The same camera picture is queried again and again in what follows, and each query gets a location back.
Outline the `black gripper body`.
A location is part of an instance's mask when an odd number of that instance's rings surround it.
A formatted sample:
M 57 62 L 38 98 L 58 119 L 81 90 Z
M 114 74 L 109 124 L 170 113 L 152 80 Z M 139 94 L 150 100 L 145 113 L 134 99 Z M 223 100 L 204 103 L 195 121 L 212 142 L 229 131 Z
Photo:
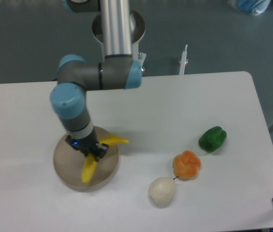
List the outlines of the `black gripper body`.
M 87 157 L 90 153 L 94 157 L 99 157 L 100 152 L 97 147 L 98 140 L 95 131 L 93 130 L 87 137 L 81 139 L 74 139 L 70 135 L 70 146 L 77 151 L 80 151 Z

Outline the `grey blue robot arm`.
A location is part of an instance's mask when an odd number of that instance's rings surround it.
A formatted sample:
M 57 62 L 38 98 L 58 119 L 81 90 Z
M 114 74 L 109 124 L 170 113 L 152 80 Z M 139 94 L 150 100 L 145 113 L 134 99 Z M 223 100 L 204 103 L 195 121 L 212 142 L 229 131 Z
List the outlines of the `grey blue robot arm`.
M 101 13 L 104 61 L 90 65 L 81 56 L 64 56 L 57 70 L 57 86 L 50 94 L 53 110 L 68 133 L 66 142 L 99 161 L 108 145 L 97 140 L 86 92 L 140 87 L 142 68 L 132 57 L 131 9 L 127 0 L 65 0 L 63 5 L 73 13 Z

